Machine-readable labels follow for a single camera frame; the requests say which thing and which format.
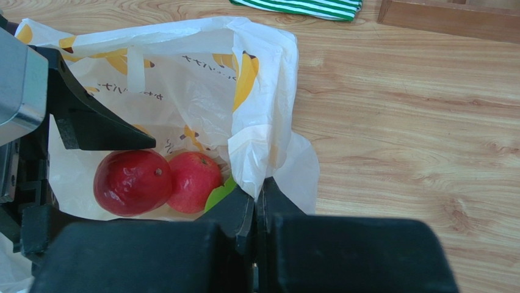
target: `white plastic bag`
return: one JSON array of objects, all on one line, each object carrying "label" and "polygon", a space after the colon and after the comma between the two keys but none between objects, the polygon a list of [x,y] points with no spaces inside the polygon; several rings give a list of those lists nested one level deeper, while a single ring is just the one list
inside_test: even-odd
[{"label": "white plastic bag", "polygon": [[[155,137],[155,150],[167,159],[202,151],[255,198],[264,178],[274,176],[296,205],[314,212],[317,156],[291,131],[298,68],[291,33],[246,18],[215,17],[78,36],[23,20],[16,37],[60,49],[85,89]],[[52,121],[49,153],[61,210],[116,217],[98,206],[92,192],[97,165],[109,152],[65,150]],[[187,216],[168,206],[139,216],[179,217]]]},{"label": "white plastic bag", "polygon": [[31,283],[31,262],[13,253],[11,241],[0,234],[0,293],[25,293]]}]

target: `striped cloth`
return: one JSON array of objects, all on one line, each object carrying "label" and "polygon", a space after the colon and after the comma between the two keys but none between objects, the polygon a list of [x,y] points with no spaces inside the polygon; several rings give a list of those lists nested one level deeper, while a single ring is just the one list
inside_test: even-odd
[{"label": "striped cloth", "polygon": [[352,21],[363,0],[229,0],[235,5],[283,13],[312,15],[326,20]]}]

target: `banana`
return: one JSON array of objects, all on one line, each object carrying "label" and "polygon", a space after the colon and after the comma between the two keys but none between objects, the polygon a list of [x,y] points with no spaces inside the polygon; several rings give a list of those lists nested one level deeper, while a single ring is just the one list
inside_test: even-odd
[{"label": "banana", "polygon": [[[121,56],[121,58],[123,58],[125,63],[128,61],[126,56]],[[153,63],[152,61],[150,61],[148,59],[144,59],[144,63],[145,63],[145,68],[153,68],[153,67],[155,67],[155,63]]]},{"label": "banana", "polygon": [[242,53],[242,68],[240,69],[240,74],[237,76],[233,112],[240,107],[251,93],[256,76],[258,75],[258,68],[258,58],[244,51],[244,53]]},{"label": "banana", "polygon": [[123,59],[123,56],[113,56],[105,58],[112,67],[114,67],[117,71],[119,71],[123,75],[128,74],[128,66],[126,66],[126,58]]},{"label": "banana", "polygon": [[127,49],[126,48],[123,48],[123,49],[117,49],[115,51],[110,51],[110,52],[105,52],[105,53],[99,53],[99,54],[94,54],[92,56],[89,56],[89,58],[106,58],[106,57],[115,57],[115,56],[121,56],[121,55],[126,55],[127,53]]},{"label": "banana", "polygon": [[229,67],[236,71],[236,67],[233,64],[233,54],[222,54],[222,63],[224,66]]},{"label": "banana", "polygon": [[58,41],[58,45],[63,50],[65,50],[65,51],[69,52],[70,54],[72,54],[72,53],[74,53],[74,50],[72,50],[72,44],[74,43],[74,41],[76,40],[77,37],[78,36],[73,35],[72,37],[63,38],[63,39]]},{"label": "banana", "polygon": [[72,61],[72,62],[78,62],[81,59],[83,59],[83,58],[77,58],[77,57],[73,57],[72,55],[66,55],[66,54],[62,54],[62,57],[63,57],[63,59],[69,60],[69,61]]},{"label": "banana", "polygon": [[222,55],[223,54],[213,54],[213,60],[220,66],[224,67],[224,62],[222,62]]},{"label": "banana", "polygon": [[202,147],[202,144],[198,142],[197,137],[198,133],[191,130],[187,125],[184,126],[184,135],[180,137],[180,139],[185,139],[186,137],[189,137],[192,140],[192,144],[195,145],[199,151],[203,151],[204,148]]},{"label": "banana", "polygon": [[85,90],[88,92],[89,95],[93,96],[94,93],[99,93],[99,90],[95,87],[85,87]]},{"label": "banana", "polygon": [[16,35],[16,38],[19,39],[22,43],[28,44],[32,41],[32,29],[28,25],[24,25],[22,30]]},{"label": "banana", "polygon": [[235,70],[236,78],[238,79],[240,73],[239,73],[237,56],[235,56],[235,54],[233,53],[233,57],[231,59],[232,59],[231,61],[233,62],[233,69]]}]

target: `wooden table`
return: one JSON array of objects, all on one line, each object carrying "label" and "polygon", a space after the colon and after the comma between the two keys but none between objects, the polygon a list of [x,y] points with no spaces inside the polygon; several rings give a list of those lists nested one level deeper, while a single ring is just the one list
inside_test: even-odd
[{"label": "wooden table", "polygon": [[4,0],[10,21],[74,34],[217,15],[296,34],[295,131],[318,154],[318,212],[423,220],[463,292],[520,292],[520,45],[227,0]]}]

